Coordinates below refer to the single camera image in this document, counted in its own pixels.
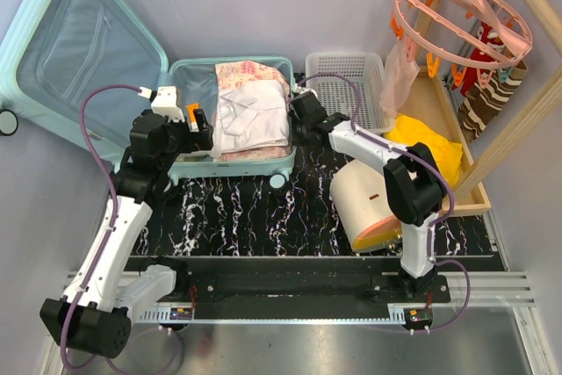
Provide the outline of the light blue hard-shell suitcase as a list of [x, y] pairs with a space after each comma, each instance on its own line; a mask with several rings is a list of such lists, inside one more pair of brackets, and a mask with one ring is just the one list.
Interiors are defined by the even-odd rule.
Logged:
[[132, 86], [176, 86], [213, 119], [218, 72], [264, 69], [292, 83], [282, 56], [170, 62], [125, 0], [23, 0], [1, 44], [1, 99], [18, 116], [119, 164], [149, 103]]

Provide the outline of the white round drum box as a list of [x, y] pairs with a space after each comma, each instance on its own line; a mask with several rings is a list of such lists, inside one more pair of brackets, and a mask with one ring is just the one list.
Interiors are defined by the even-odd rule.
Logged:
[[354, 252], [392, 249], [401, 242], [400, 221], [387, 203], [385, 180], [377, 171], [358, 160], [348, 162], [335, 173], [329, 191]]

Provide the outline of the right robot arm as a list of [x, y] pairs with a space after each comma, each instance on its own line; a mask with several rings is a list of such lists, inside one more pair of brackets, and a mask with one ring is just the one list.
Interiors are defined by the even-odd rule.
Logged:
[[396, 285], [401, 296], [418, 301], [436, 277], [435, 225], [450, 187], [437, 168], [429, 147], [406, 147], [369, 133], [342, 113], [328, 114], [312, 90], [291, 100], [301, 139], [318, 141], [379, 173], [386, 202], [400, 222], [402, 256]]

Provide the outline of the white shirt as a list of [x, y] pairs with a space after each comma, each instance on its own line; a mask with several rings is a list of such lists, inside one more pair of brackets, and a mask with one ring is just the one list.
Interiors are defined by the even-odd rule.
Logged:
[[290, 124], [283, 84], [250, 81], [219, 91], [211, 156], [289, 145]]

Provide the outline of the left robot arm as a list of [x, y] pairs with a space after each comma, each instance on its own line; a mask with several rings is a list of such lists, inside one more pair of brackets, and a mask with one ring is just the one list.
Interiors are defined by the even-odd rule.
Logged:
[[141, 230], [171, 189], [172, 164], [183, 153], [213, 147], [204, 111], [196, 109], [192, 117], [196, 130], [149, 110], [133, 121], [119, 170], [109, 177], [110, 199], [88, 255], [61, 297], [46, 299], [40, 309], [66, 367], [69, 350], [117, 357], [147, 308], [164, 297], [179, 301], [188, 294], [187, 266], [175, 258], [151, 259], [125, 288], [119, 281]]

